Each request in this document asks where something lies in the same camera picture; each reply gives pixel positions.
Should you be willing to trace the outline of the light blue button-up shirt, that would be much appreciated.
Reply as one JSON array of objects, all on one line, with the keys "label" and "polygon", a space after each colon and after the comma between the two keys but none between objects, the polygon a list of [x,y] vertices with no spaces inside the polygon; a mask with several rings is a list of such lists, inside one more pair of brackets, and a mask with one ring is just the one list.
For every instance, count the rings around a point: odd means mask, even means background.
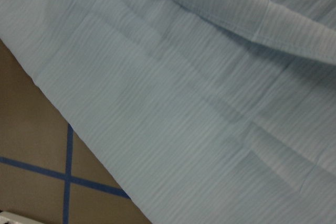
[{"label": "light blue button-up shirt", "polygon": [[1,0],[1,40],[153,223],[335,223],[335,0]]}]

